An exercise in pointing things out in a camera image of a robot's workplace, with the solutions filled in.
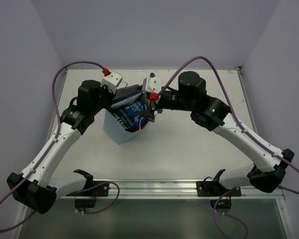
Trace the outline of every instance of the gray wall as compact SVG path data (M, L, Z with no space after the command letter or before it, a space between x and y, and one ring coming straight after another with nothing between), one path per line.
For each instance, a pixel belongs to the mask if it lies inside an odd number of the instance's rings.
M51 81L60 66L31 2L0 0L0 198L7 176L20 172L47 138ZM9 198L0 207L0 228L13 225L17 206Z
M32 2L63 62L166 69L195 55L219 68L241 66L279 0Z
M282 0L243 68L257 128L269 142L292 149L299 167L299 0ZM287 169L284 186L299 190ZM299 196L286 192L299 238Z

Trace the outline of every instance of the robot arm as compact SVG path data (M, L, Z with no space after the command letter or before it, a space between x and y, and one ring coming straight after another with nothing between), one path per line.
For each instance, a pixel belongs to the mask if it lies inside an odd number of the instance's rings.
M155 82L161 82L155 75L146 78L145 81L152 82L154 79ZM291 162L294 153L289 149L281 150L269 144L240 122L245 128L242 131L236 124L230 108L220 99L207 95L206 82L197 73L183 72L178 77L178 91L174 89L164 91L159 98L155 97L158 91L153 87L148 89L143 84L143 91L149 106L149 110L142 113L144 117L154 121L155 115L161 113L163 109L190 111L191 119L196 124L228 140L252 160L253 163L247 167L235 170L222 169L213 180L204 181L202 188L210 196L220 196L232 188L250 185L271 193L282 182L287 165L276 156L279 155ZM254 143L246 132L269 147L274 154L269 154Z
M57 130L30 164L20 174L11 173L7 179L13 189L24 177L32 172L26 181L13 193L14 199L43 214L54 204L55 200L69 193L87 188L93 176L75 170L65 178L51 181L56 167L69 150L94 122L94 116L101 109L109 109L116 94L122 76L112 72L101 82L87 80L78 89L78 96L71 100L69 107L61 116L59 135Z

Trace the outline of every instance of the blue snack package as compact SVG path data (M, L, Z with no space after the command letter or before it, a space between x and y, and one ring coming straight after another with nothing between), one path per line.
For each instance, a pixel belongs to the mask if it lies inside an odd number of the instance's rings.
M128 132L135 132L145 127L148 119L136 114L147 109L147 106L139 100L135 100L130 105L111 110L110 113Z

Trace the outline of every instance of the red cable connector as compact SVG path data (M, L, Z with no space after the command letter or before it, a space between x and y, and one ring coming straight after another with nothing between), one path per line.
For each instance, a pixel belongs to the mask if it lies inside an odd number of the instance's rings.
M104 76L108 76L110 75L110 70L108 68L104 68L104 70L102 71L102 73L104 74Z
M150 93L149 99L151 101L157 101L157 100L159 100L159 96L157 96L157 93Z

